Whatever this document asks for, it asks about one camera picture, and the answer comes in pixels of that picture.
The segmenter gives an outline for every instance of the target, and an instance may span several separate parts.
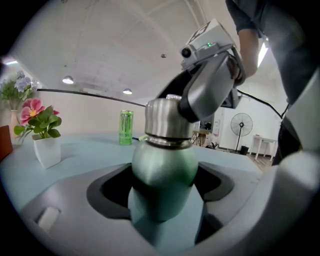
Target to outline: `light fixture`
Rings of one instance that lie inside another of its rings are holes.
[[[261,50],[259,52],[259,56],[258,56],[258,68],[259,68],[262,60],[264,59],[267,51],[268,51],[268,48],[266,47],[265,43],[263,43],[262,47],[261,47]]]
[[[132,94],[132,91],[129,88],[127,88],[127,89],[123,90],[123,93],[124,94]]]
[[[12,64],[17,64],[18,61],[14,60],[14,61],[9,61],[6,63],[6,65],[12,65]]]
[[[68,85],[72,85],[74,83],[74,79],[70,75],[67,75],[64,77],[64,79],[62,79],[62,82]]]

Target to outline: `light blue table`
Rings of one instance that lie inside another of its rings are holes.
[[[133,140],[132,145],[119,145],[117,134],[64,135],[58,140],[61,144],[61,162],[49,169],[41,167],[30,138],[26,138],[22,146],[16,148],[0,163],[2,184],[18,212],[39,193],[61,179],[130,163],[134,149],[139,143]],[[258,167],[246,156],[198,146],[194,146],[193,149],[199,162],[238,169],[240,172],[260,173]],[[142,218],[135,209],[132,191],[128,203],[133,225],[163,254],[174,254],[192,246],[202,206],[203,202],[194,187],[178,216],[163,223],[152,223]]]

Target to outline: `vase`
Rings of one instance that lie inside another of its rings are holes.
[[[17,110],[11,110],[11,119],[10,119],[10,136],[11,138],[15,139],[18,138],[19,135],[15,134],[15,126],[19,126],[19,120],[18,120],[18,111]]]
[[[61,148],[56,138],[41,138],[39,134],[35,134],[32,139],[36,158],[44,169],[60,163]]]

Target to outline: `standing fan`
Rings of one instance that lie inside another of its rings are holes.
[[[236,114],[231,120],[231,130],[235,135],[239,136],[238,143],[236,144],[235,152],[238,150],[240,136],[248,135],[253,127],[252,119],[246,113]]]

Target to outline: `floor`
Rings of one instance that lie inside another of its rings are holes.
[[[247,154],[248,158],[250,158],[261,171],[264,171],[268,167],[272,165],[272,162],[270,162],[270,156],[269,157],[263,157],[262,155],[259,155],[258,158],[255,160],[255,155]]]

